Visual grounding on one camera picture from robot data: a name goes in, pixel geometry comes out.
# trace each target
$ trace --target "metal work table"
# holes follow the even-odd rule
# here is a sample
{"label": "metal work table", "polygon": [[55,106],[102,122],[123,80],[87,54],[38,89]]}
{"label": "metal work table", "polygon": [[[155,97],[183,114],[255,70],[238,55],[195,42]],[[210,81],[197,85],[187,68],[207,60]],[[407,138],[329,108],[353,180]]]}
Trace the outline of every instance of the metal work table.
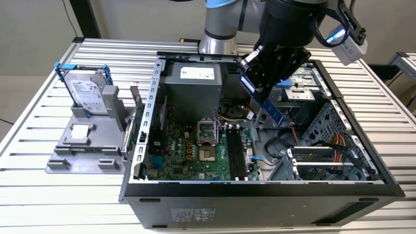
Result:
{"label": "metal work table", "polygon": [[389,64],[395,65],[416,80],[416,53],[397,52],[390,58]]}
{"label": "metal work table", "polygon": [[[239,53],[251,47],[239,46]],[[110,67],[118,97],[133,105],[134,82],[145,101],[155,51],[197,52],[194,43],[85,39],[59,62]],[[330,50],[310,49],[330,74],[406,197],[327,233],[416,232],[416,120],[359,60],[342,66]],[[130,207],[118,204],[121,175],[49,175],[42,171],[71,112],[63,84],[51,72],[0,144],[1,233],[143,233]],[[309,233],[318,229],[199,229],[186,233]]]}

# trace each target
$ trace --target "gray 3d printed holder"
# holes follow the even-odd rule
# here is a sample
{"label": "gray 3d printed holder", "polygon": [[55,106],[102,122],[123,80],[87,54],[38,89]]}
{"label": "gray 3d printed holder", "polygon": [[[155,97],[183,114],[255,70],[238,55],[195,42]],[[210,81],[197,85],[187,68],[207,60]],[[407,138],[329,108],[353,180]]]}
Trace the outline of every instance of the gray 3d printed holder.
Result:
{"label": "gray 3d printed holder", "polygon": [[46,163],[46,173],[123,173],[126,155],[121,147],[133,109],[126,111],[117,94],[117,86],[103,87],[101,95],[107,115],[87,116],[82,108],[70,108],[73,115]]}

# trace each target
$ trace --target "ram slot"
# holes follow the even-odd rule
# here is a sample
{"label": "ram slot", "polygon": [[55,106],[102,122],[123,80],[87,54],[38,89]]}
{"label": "ram slot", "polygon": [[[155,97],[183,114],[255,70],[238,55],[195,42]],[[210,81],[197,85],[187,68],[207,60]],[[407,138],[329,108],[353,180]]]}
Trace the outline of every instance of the ram slot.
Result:
{"label": "ram slot", "polygon": [[226,151],[231,180],[243,180],[245,164],[238,129],[226,129]]}

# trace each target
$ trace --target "metal case frame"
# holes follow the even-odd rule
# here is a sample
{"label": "metal case frame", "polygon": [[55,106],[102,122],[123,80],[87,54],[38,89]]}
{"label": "metal case frame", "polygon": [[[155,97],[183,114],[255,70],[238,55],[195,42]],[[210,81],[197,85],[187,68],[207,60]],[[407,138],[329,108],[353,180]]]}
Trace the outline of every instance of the metal case frame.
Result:
{"label": "metal case frame", "polygon": [[[145,168],[131,168],[143,161],[147,131],[151,120],[159,75],[166,60],[233,62],[233,56],[157,53],[151,74],[149,98],[139,126],[139,139],[134,154],[127,161],[119,200],[127,202],[145,228],[190,227],[291,227],[339,226],[379,209],[403,197],[389,170],[377,155],[366,135],[346,107],[342,95],[319,61],[311,60],[338,104],[353,134],[359,138],[369,157],[378,169],[379,183],[349,183],[342,181],[139,181]],[[203,222],[195,214],[207,213]]]}

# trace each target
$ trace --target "motherboard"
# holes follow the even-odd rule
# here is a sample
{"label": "motherboard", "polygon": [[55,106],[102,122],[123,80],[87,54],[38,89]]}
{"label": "motherboard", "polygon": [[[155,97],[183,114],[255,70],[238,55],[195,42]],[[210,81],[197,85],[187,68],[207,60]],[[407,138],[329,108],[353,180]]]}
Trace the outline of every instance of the motherboard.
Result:
{"label": "motherboard", "polygon": [[231,149],[226,130],[226,126],[203,121],[194,125],[169,124],[163,153],[150,156],[149,179],[235,180],[237,167],[243,172],[239,179],[258,180],[257,165],[249,159],[249,155],[254,155],[249,130],[239,127],[238,143]]}

